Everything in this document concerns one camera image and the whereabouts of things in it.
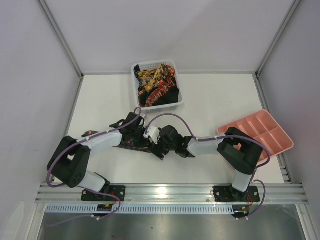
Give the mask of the dark floral paisley tie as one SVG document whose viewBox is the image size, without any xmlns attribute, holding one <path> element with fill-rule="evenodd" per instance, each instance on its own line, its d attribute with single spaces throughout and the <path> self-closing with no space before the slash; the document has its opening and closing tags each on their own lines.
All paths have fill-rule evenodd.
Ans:
<svg viewBox="0 0 320 240">
<path fill-rule="evenodd" d="M 106 131 L 87 131 L 81 137 L 89 139 L 85 143 L 91 149 L 91 153 L 105 151 L 108 148 L 121 148 L 126 150 L 150 153 L 155 155 L 160 160 L 163 160 L 165 155 L 169 153 L 160 143 L 155 144 L 144 137 L 144 129 L 127 131 L 125 129 L 116 130 L 110 128 Z"/>
</svg>

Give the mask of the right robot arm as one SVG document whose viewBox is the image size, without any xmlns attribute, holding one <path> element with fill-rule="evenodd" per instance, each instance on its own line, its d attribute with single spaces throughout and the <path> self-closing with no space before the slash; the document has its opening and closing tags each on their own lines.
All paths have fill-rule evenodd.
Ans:
<svg viewBox="0 0 320 240">
<path fill-rule="evenodd" d="M 163 128 L 150 126 L 143 137 L 150 141 L 149 151 L 163 160 L 169 152 L 182 158 L 202 155 L 221 155 L 235 170 L 233 181 L 226 191 L 231 200 L 242 202 L 255 173 L 263 146 L 235 127 L 220 136 L 197 138 L 182 136 L 171 125 Z"/>
</svg>

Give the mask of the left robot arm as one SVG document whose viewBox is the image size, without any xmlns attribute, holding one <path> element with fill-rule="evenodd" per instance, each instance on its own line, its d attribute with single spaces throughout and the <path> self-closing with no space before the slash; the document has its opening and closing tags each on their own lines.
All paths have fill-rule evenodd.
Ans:
<svg viewBox="0 0 320 240">
<path fill-rule="evenodd" d="M 47 165 L 46 183 L 51 188 L 68 186 L 100 192 L 107 180 L 88 170 L 90 158 L 104 150 L 121 147 L 128 142 L 139 142 L 144 128 L 142 113 L 130 112 L 126 119 L 110 125 L 105 131 L 75 139 L 65 136 Z"/>
</svg>

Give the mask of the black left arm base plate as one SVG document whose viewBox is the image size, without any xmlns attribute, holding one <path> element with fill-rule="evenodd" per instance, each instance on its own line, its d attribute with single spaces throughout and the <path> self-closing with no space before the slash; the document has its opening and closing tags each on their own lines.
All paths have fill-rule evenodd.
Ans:
<svg viewBox="0 0 320 240">
<path fill-rule="evenodd" d="M 81 200 L 84 202 L 114 202 L 125 200 L 125 185 L 108 185 L 103 187 L 100 192 L 84 189 L 81 194 Z"/>
</svg>

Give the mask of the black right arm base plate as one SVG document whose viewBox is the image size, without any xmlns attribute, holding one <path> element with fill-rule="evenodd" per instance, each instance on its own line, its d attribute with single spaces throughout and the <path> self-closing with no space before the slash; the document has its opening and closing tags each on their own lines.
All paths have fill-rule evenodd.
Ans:
<svg viewBox="0 0 320 240">
<path fill-rule="evenodd" d="M 259 202 L 260 195 L 256 186 L 249 186 L 245 192 L 236 190 L 231 185 L 216 185 L 213 187 L 213 196 L 218 203 L 227 202 L 246 202 L 250 201 L 257 203 Z"/>
</svg>

